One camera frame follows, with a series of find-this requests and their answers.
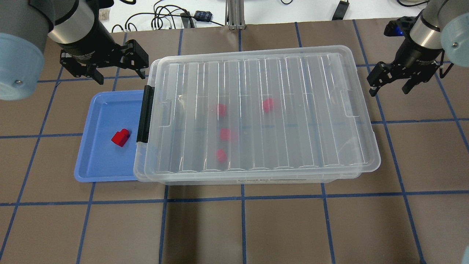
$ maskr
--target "box handle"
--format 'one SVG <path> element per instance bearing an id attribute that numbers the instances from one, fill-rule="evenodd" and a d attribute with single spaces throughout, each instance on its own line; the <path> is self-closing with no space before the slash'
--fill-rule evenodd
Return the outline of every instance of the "box handle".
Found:
<path id="1" fill-rule="evenodd" d="M 153 96 L 155 88 L 145 85 L 144 96 L 142 100 L 142 109 L 140 110 L 140 121 L 138 122 L 137 142 L 148 143 L 148 134 L 150 133 L 151 108 L 153 106 Z"/>

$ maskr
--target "clear plastic storage box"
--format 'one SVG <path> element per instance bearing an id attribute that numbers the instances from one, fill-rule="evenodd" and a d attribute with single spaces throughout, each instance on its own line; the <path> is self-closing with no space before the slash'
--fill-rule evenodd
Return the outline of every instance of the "clear plastic storage box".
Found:
<path id="1" fill-rule="evenodd" d="M 345 46 L 166 57 L 145 100 L 140 181 L 326 183 L 381 162 Z"/>

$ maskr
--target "red block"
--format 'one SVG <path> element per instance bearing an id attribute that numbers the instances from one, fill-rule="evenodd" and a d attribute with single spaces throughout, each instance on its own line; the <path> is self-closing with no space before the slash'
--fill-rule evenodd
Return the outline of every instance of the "red block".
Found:
<path id="1" fill-rule="evenodd" d="M 217 159 L 219 163 L 224 163 L 225 161 L 227 161 L 227 154 L 222 148 L 219 148 L 217 150 Z"/>
<path id="2" fill-rule="evenodd" d="M 224 140 L 224 141 L 230 140 L 230 130 L 228 128 L 220 129 L 220 140 Z"/>
<path id="3" fill-rule="evenodd" d="M 218 104 L 218 116 L 225 116 L 227 114 L 227 106 L 224 104 Z"/>
<path id="4" fill-rule="evenodd" d="M 273 99 L 267 98 L 264 101 L 262 101 L 262 109 L 264 109 L 265 113 L 270 112 L 273 109 Z"/>
<path id="5" fill-rule="evenodd" d="M 130 133 L 127 129 L 122 129 L 120 132 L 116 132 L 116 134 L 113 136 L 111 139 L 112 142 L 114 142 L 117 146 L 123 147 L 125 142 L 130 137 Z"/>

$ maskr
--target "blue tray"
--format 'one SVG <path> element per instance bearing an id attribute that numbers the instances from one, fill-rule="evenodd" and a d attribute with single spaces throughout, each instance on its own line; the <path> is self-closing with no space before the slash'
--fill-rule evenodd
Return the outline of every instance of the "blue tray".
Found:
<path id="1" fill-rule="evenodd" d="M 143 90 L 103 92 L 93 97 L 78 151 L 76 180 L 136 180 L 133 168 L 142 97 Z M 122 128 L 130 131 L 130 138 L 121 148 L 111 138 Z"/>

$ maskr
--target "cable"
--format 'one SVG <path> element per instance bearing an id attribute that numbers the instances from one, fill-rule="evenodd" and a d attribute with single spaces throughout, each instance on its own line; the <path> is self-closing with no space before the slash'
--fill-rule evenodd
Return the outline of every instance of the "cable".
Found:
<path id="1" fill-rule="evenodd" d="M 134 16 L 138 16 L 138 15 L 155 15 L 155 14 L 154 13 L 145 13 L 145 12 L 133 14 L 129 18 L 127 18 L 127 20 L 125 21 L 124 28 L 127 29 L 127 25 L 129 24 L 129 20 L 131 18 L 133 18 Z"/>
<path id="2" fill-rule="evenodd" d="M 137 0 L 121 0 L 121 2 L 128 5 L 135 5 Z"/>
<path id="3" fill-rule="evenodd" d="M 173 10 L 173 11 L 169 11 L 168 7 L 175 7 L 177 9 Z M 163 11 L 163 9 L 167 10 L 168 11 L 168 14 L 162 14 L 161 12 Z M 193 16 L 191 16 L 187 10 L 179 7 L 179 6 L 175 6 L 175 5 L 165 5 L 165 6 L 159 6 L 159 7 L 156 7 L 153 9 L 155 12 L 154 13 L 148 13 L 148 12 L 142 12 L 142 13 L 136 13 L 136 14 L 133 14 L 131 15 L 125 22 L 124 24 L 124 29 L 125 30 L 129 30 L 129 26 L 130 24 L 132 24 L 135 29 L 136 29 L 136 26 L 133 24 L 133 23 L 129 23 L 130 19 L 132 19 L 133 17 L 135 16 L 138 16 L 138 15 L 153 15 L 154 18 L 151 20 L 151 28 L 154 30 L 159 30 L 163 27 L 163 18 L 166 18 L 168 19 L 167 17 L 170 16 L 172 21 L 173 21 L 173 26 L 174 28 L 176 28 L 176 24 L 175 24 L 175 21 L 174 21 L 174 17 L 177 16 L 177 17 L 188 17 L 189 18 L 189 21 L 190 21 L 190 24 L 192 27 L 195 27 L 194 26 L 194 23 L 192 21 L 192 18 L 194 18 Z M 182 16 L 182 15 L 173 15 L 173 12 L 177 11 L 177 10 L 182 10 L 184 13 L 185 13 L 185 16 Z M 220 26 L 224 26 L 218 22 L 215 22 L 215 21 L 209 21 L 210 23 L 214 23 L 216 25 L 220 25 Z"/>
<path id="4" fill-rule="evenodd" d="M 120 27 L 121 30 L 124 31 L 124 28 L 123 28 L 121 25 L 117 24 L 117 25 L 114 25 L 113 29 L 111 29 L 111 33 L 114 32 L 114 29 L 115 29 L 116 27 Z"/>
<path id="5" fill-rule="evenodd" d="M 407 8 L 416 7 L 416 6 L 420 6 L 420 5 L 423 5 L 423 4 L 428 3 L 428 1 L 423 1 L 423 2 L 420 2 L 420 3 L 417 3 L 417 4 L 407 5 L 407 4 L 403 4 L 403 3 L 401 2 L 401 0 L 397 0 L 397 2 L 398 2 L 401 6 L 407 7 Z"/>
<path id="6" fill-rule="evenodd" d="M 449 71 L 451 70 L 451 68 L 454 66 L 454 63 L 451 63 L 449 66 L 448 66 L 448 69 L 446 69 L 445 72 L 443 72 L 443 61 L 445 59 L 445 50 L 443 50 L 441 52 L 441 61 L 440 61 L 440 67 L 439 67 L 439 73 L 440 73 L 440 78 L 443 79 L 446 74 L 449 73 Z"/>
<path id="7" fill-rule="evenodd" d="M 173 12 L 179 10 L 180 8 L 175 9 L 175 10 L 173 10 L 173 11 L 169 11 L 169 9 L 168 9 L 166 6 L 157 7 L 156 9 L 154 9 L 155 18 L 158 19 L 158 20 L 157 20 L 158 29 L 161 29 L 161 28 L 163 27 L 163 20 L 162 20 L 162 17 L 161 17 L 161 11 L 163 11 L 163 9 L 166 9 L 166 11 L 168 11 L 168 13 L 169 13 L 170 15 L 172 15 Z M 176 28 L 176 23 L 174 22 L 174 17 L 173 17 L 173 16 L 171 16 L 171 20 L 173 21 L 173 26 L 174 26 L 174 28 Z"/>
<path id="8" fill-rule="evenodd" d="M 212 20 L 210 20 L 209 22 L 210 22 L 210 23 L 214 23 L 214 24 L 219 25 L 219 26 L 224 26 L 224 25 L 222 25 L 222 24 L 220 24 L 220 23 L 217 23 L 217 22 L 215 22 L 215 21 L 212 21 Z"/>
<path id="9" fill-rule="evenodd" d="M 165 6 L 163 6 L 161 9 L 167 8 L 167 7 L 174 7 L 174 8 L 177 8 L 176 10 L 173 10 L 172 12 L 177 11 L 177 10 L 179 10 L 179 9 L 182 10 L 182 11 L 186 14 L 186 17 L 189 18 L 190 26 L 191 26 L 192 28 L 195 28 L 194 22 L 192 21 L 192 18 L 193 18 L 193 17 L 189 14 L 189 12 L 187 12 L 187 10 L 185 10 L 185 9 L 179 7 L 179 6 L 175 6 L 175 5 L 165 5 Z"/>
<path id="10" fill-rule="evenodd" d="M 130 25 L 133 25 L 134 28 L 135 28 L 135 31 L 138 31 L 138 30 L 137 30 L 137 27 L 136 27 L 133 23 L 129 23 L 129 31 L 131 31 L 131 30 L 130 30 Z"/>

